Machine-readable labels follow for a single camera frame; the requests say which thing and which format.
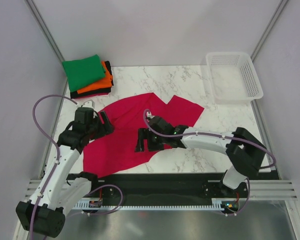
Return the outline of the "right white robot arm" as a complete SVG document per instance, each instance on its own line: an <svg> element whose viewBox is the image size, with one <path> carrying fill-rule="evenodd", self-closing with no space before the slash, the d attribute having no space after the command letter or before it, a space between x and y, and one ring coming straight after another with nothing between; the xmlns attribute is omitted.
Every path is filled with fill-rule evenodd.
<svg viewBox="0 0 300 240"><path fill-rule="evenodd" d="M268 150L248 130L238 127L233 132L202 132L186 125L140 128L135 152L162 151L165 146L180 149L203 149L228 157L231 167L219 184L225 197L232 196L247 178L258 175Z"/></svg>

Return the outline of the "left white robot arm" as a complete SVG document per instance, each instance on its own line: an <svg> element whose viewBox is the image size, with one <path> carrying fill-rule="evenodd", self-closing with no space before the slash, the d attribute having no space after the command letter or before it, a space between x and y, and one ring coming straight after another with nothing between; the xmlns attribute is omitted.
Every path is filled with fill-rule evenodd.
<svg viewBox="0 0 300 240"><path fill-rule="evenodd" d="M59 135L56 159L27 201L16 206L17 217L24 230L56 238L62 231L71 208L85 195L96 196L100 191L91 173L79 173L75 181L62 191L74 163L90 141L114 132L105 111L79 107L74 120Z"/></svg>

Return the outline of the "red t-shirt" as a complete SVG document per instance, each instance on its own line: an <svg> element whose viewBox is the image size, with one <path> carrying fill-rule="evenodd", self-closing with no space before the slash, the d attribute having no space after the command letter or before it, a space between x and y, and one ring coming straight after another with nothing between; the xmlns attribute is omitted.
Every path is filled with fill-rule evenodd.
<svg viewBox="0 0 300 240"><path fill-rule="evenodd" d="M145 128L144 110L150 110L173 126L195 125L204 108L174 95L164 103L155 93L120 99L103 111L114 127L113 133L89 143L83 150L83 171L105 177L147 163L155 152L135 152L138 130Z"/></svg>

